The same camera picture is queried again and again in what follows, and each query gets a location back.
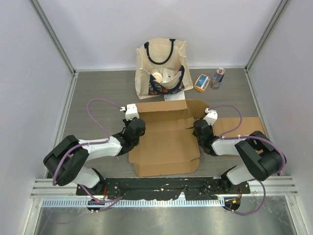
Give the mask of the spare cardboard blank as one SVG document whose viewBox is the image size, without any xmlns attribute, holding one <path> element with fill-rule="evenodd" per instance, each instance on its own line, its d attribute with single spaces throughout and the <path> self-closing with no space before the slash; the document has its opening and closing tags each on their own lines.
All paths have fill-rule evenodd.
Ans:
<svg viewBox="0 0 313 235">
<path fill-rule="evenodd" d="M 194 120 L 205 116 L 209 105 L 198 99 L 136 104 L 145 121 L 145 134 L 129 152 L 129 162 L 139 177 L 193 173 L 200 150 L 193 135 Z"/>
</svg>

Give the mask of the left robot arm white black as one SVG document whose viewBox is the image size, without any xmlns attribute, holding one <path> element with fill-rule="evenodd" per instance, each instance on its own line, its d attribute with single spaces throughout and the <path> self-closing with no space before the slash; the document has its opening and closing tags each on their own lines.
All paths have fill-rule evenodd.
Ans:
<svg viewBox="0 0 313 235">
<path fill-rule="evenodd" d="M 107 156 L 120 156 L 139 144 L 146 124 L 140 118 L 123 120 L 125 127 L 106 139 L 79 140 L 74 135 L 65 137 L 43 160 L 53 176 L 53 185 L 65 186 L 75 183 L 93 195 L 100 195 L 105 180 L 95 168 L 84 167 L 85 162 Z"/>
</svg>

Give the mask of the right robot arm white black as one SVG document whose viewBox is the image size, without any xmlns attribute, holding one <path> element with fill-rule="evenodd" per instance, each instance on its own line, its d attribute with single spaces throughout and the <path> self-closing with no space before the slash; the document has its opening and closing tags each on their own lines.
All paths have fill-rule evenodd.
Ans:
<svg viewBox="0 0 313 235">
<path fill-rule="evenodd" d="M 286 157 L 261 131 L 248 136 L 217 137 L 213 127 L 203 119 L 194 121 L 193 135 L 202 150 L 212 156 L 240 156 L 243 164 L 232 167 L 221 175 L 221 188 L 233 193 L 241 183 L 264 181 L 279 173 L 286 164 Z"/>
</svg>

